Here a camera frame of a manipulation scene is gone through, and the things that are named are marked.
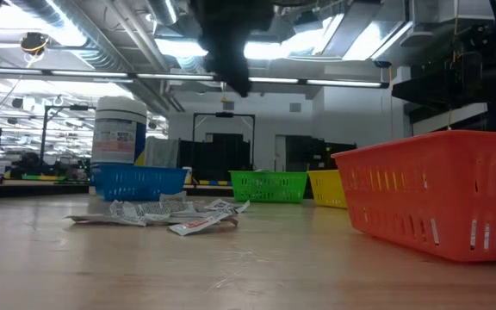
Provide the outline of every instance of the plastic basket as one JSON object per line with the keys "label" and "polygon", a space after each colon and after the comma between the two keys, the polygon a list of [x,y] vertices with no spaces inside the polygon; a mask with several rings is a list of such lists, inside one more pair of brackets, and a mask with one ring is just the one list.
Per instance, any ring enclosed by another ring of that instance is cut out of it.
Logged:
{"label": "plastic basket", "polygon": [[157,201],[183,190],[187,170],[101,164],[92,168],[96,192],[106,201]]}
{"label": "plastic basket", "polygon": [[431,133],[332,157],[357,230],[456,261],[496,261],[496,133]]}
{"label": "plastic basket", "polygon": [[237,202],[294,202],[303,200],[306,172],[231,171]]}
{"label": "plastic basket", "polygon": [[309,171],[308,173],[316,205],[347,208],[342,179],[337,170]]}

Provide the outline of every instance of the yellow basket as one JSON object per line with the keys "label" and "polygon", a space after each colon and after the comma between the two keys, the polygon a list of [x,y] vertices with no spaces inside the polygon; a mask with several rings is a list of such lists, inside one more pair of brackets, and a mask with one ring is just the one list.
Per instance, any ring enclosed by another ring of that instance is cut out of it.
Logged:
{"label": "yellow basket", "polygon": [[313,199],[319,206],[347,208],[338,170],[309,171]]}

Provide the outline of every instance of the red basket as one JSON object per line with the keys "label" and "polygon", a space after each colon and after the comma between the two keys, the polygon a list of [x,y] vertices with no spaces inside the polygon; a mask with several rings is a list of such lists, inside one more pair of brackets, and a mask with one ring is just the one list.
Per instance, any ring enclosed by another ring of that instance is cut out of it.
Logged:
{"label": "red basket", "polygon": [[357,230],[456,261],[496,261],[496,133],[431,133],[332,157]]}

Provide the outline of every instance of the table surface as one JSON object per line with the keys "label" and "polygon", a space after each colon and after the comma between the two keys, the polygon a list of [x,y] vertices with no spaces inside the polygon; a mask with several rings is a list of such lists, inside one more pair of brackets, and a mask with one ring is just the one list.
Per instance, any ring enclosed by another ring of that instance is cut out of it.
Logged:
{"label": "table surface", "polygon": [[187,237],[62,220],[107,206],[1,199],[0,309],[496,309],[496,263],[373,239],[342,209],[253,203],[238,228]]}

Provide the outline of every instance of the blue basket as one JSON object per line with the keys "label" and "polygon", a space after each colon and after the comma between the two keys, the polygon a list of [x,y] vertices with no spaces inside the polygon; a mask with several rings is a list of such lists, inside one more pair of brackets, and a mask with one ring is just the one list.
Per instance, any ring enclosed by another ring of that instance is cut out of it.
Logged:
{"label": "blue basket", "polygon": [[96,193],[106,201],[157,201],[183,190],[187,170],[100,164],[91,169]]}

